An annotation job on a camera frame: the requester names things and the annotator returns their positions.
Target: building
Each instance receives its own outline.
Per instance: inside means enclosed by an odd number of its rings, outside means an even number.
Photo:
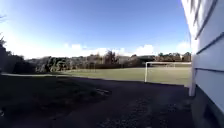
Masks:
[[[199,128],[224,128],[224,0],[182,0],[192,47],[192,115]]]

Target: siding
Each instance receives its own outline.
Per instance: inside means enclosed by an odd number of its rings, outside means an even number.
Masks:
[[[182,0],[182,3],[194,54],[196,73],[192,83],[224,112],[224,0]]]

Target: goal post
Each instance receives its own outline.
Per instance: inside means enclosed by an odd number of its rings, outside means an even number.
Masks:
[[[151,67],[153,64],[157,65],[165,65],[166,68],[176,67],[176,65],[191,65],[191,62],[146,62],[145,63],[145,82],[148,81],[148,65]]]

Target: blue sky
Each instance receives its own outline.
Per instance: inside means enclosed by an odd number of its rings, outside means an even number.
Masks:
[[[26,58],[189,51],[180,0],[0,0],[7,50]]]

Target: soccer field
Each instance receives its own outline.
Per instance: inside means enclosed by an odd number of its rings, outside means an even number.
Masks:
[[[64,73],[77,77],[101,78],[107,80],[144,81],[145,79],[145,68],[82,69],[65,71]],[[187,85],[190,75],[191,70],[189,67],[148,68],[147,82]]]

